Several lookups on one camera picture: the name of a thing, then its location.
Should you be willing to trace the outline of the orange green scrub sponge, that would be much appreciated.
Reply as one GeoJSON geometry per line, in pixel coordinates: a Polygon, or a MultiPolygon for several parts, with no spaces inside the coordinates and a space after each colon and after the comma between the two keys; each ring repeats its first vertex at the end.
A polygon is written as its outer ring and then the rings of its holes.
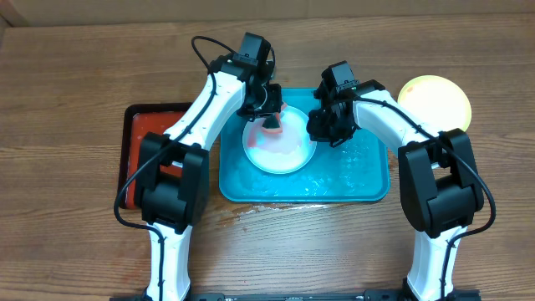
{"type": "Polygon", "coordinates": [[[267,134],[281,134],[283,132],[281,114],[287,106],[286,103],[283,103],[279,112],[274,113],[263,121],[261,127],[262,132],[267,134]]]}

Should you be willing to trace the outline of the light blue plate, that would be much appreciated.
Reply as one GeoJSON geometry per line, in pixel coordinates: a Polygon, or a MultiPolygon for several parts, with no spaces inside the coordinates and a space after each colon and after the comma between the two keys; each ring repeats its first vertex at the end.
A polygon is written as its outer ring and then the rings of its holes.
{"type": "Polygon", "coordinates": [[[288,174],[303,168],[312,159],[317,146],[306,131],[306,114],[288,106],[280,116],[280,133],[268,133],[262,128],[263,120],[247,123],[242,132],[242,145],[248,160],[271,174],[288,174]]]}

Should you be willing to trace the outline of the yellow-green plate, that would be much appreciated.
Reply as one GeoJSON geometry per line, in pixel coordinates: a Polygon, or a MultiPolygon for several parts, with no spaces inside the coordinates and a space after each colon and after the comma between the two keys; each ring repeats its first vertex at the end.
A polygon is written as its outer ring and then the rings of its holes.
{"type": "Polygon", "coordinates": [[[466,131],[471,123],[471,104],[454,82],[437,75],[411,79],[401,89],[397,102],[414,116],[440,130],[466,131]]]}

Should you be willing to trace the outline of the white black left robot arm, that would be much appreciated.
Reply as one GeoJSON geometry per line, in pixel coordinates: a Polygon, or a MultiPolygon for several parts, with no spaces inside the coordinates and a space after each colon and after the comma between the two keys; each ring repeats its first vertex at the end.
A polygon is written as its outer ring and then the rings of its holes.
{"type": "Polygon", "coordinates": [[[236,59],[213,64],[187,112],[161,134],[140,143],[134,201],[150,234],[151,276],[145,300],[186,300],[191,289],[188,257],[193,226],[207,203],[209,150],[228,119],[272,117],[282,107],[272,83],[273,60],[247,66],[236,59]]]}

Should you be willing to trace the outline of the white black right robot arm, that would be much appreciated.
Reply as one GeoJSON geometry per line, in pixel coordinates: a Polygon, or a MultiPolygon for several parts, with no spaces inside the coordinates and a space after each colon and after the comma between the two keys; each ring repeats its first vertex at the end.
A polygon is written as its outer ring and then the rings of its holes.
{"type": "Polygon", "coordinates": [[[415,229],[412,264],[400,289],[367,289],[364,300],[479,300],[451,278],[460,240],[483,207],[484,184],[463,130],[436,130],[402,109],[372,79],[322,79],[313,93],[320,107],[309,113],[312,140],[332,147],[356,130],[373,133],[396,151],[400,203],[415,229]]]}

